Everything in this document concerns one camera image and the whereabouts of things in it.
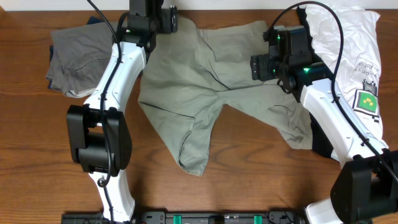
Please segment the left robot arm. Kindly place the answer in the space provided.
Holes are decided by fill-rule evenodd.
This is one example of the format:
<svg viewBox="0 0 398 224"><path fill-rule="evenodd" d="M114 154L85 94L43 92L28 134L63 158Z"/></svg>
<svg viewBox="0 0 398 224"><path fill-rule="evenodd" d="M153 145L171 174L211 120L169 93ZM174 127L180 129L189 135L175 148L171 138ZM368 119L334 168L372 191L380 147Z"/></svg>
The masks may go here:
<svg viewBox="0 0 398 224"><path fill-rule="evenodd" d="M82 106L67 111L72 159L94 180L103 203L101 213L62 215L62 223L131 223L136 202L126 168L132 140L124 112L134 84L156 46L157 34L177 31L178 9L162 1L130 2L112 33L109 63L94 92Z"/></svg>

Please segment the khaki green shorts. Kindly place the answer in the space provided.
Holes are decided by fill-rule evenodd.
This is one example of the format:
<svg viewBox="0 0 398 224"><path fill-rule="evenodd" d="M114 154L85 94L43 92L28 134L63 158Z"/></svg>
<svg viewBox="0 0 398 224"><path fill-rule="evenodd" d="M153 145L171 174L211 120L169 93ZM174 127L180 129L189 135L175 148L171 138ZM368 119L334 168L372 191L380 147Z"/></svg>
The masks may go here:
<svg viewBox="0 0 398 224"><path fill-rule="evenodd" d="M253 80L250 59L264 55L264 21L199 29L179 16L175 33L159 34L141 78L138 102L177 165L201 176L211 133L224 105L278 130L293 149L311 149L309 112L276 80Z"/></svg>

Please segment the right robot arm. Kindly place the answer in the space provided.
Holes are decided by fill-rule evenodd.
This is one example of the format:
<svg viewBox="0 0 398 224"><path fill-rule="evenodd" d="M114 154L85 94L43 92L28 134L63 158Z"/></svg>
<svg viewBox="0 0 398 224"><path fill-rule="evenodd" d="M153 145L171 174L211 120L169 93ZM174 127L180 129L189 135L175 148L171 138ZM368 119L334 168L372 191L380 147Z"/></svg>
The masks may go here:
<svg viewBox="0 0 398 224"><path fill-rule="evenodd" d="M333 74L311 56L255 55L252 78L276 78L320 125L341 171L330 197L305 208L308 223L356 223L397 212L397 152L360 121L338 95Z"/></svg>

